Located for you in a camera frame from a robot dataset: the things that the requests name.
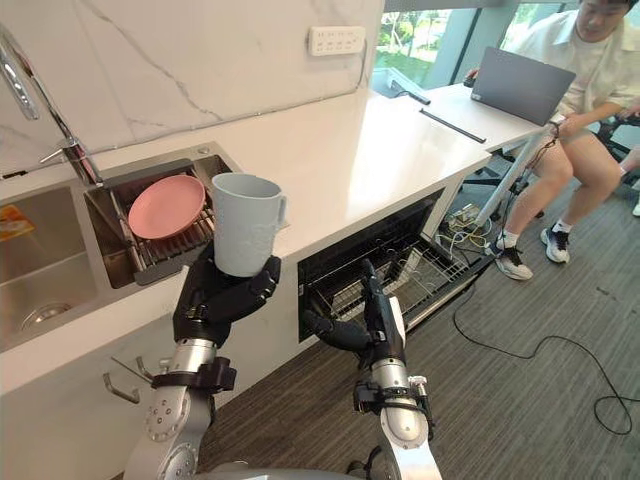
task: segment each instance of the sneaker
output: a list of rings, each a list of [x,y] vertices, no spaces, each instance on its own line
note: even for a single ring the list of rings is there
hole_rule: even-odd
[[[569,263],[569,234],[554,232],[545,228],[540,232],[540,240],[547,246],[547,258],[555,263]]]
[[[487,255],[496,257],[498,269],[507,277],[514,280],[529,280],[533,272],[520,260],[520,252],[516,247],[502,249],[496,242],[492,242],[484,249]]]

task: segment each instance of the wall socket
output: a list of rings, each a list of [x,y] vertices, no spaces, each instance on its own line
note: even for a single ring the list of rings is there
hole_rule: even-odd
[[[311,27],[309,53],[314,57],[358,53],[364,47],[364,27]]]

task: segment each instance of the laptop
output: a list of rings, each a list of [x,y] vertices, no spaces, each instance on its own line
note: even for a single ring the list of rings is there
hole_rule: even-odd
[[[543,126],[575,77],[573,72],[488,47],[471,98]]]

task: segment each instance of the white sock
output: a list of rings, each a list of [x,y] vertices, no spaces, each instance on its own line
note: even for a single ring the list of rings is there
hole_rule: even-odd
[[[505,248],[513,248],[518,242],[518,237],[520,237],[519,234],[511,233],[507,230],[502,230],[502,232],[498,234],[496,246],[501,250],[504,250]]]
[[[551,231],[570,233],[572,228],[573,228],[573,225],[569,225],[568,223],[563,222],[562,219],[560,218],[558,219],[556,224],[553,226]]]

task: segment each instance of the person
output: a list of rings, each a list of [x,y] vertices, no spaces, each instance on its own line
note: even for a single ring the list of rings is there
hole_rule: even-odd
[[[620,181],[620,165],[586,127],[617,114],[640,95],[640,32],[625,20],[637,1],[582,0],[577,11],[536,23],[515,50],[571,70],[576,78],[558,106],[565,117],[558,140],[541,150],[536,164],[531,165],[538,181],[517,197],[503,229],[486,247],[486,253],[496,257],[498,268],[510,278],[533,276],[520,258],[518,237],[573,176],[581,186],[558,221],[540,234],[546,256],[555,263],[569,262],[572,228],[604,202]]]

